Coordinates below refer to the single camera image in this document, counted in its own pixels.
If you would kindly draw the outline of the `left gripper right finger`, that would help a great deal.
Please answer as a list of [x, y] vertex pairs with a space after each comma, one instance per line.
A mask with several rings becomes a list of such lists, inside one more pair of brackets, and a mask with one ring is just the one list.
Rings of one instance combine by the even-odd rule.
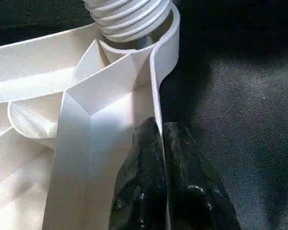
[[163, 125], [173, 230], [236, 230], [234, 206], [218, 174], [183, 124]]

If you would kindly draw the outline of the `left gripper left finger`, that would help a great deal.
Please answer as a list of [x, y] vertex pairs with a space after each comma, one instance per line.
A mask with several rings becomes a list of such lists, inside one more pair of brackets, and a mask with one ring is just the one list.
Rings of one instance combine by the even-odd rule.
[[136, 127], [132, 147], [116, 177], [109, 229], [164, 230], [167, 180], [161, 136], [150, 117]]

